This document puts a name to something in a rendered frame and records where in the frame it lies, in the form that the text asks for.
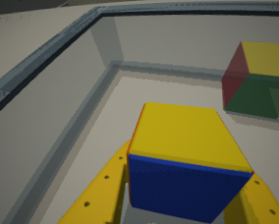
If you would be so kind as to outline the grey side wall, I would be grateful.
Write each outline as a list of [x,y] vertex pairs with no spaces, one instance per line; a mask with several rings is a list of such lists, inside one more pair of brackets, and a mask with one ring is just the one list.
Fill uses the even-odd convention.
[[25,224],[118,65],[84,14],[0,79],[0,224]]

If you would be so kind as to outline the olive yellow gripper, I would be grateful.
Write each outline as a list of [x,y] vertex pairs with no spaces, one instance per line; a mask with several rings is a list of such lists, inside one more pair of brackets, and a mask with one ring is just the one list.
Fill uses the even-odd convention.
[[[120,224],[130,142],[117,150],[57,224]],[[255,173],[223,211],[225,224],[279,224],[279,204]]]

